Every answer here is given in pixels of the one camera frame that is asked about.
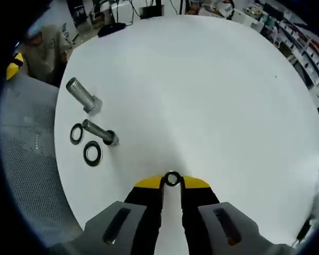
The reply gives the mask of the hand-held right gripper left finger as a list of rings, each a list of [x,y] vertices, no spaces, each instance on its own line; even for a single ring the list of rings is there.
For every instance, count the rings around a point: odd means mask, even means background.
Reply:
[[[154,254],[161,226],[164,177],[136,183],[123,202],[116,201],[87,221],[81,235],[58,243],[47,254]]]

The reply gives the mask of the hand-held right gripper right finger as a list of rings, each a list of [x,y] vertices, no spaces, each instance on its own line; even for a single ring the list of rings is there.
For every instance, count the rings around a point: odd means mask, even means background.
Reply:
[[[182,226],[189,254],[295,254],[286,244],[264,238],[258,225],[228,202],[219,202],[210,185],[181,178]]]

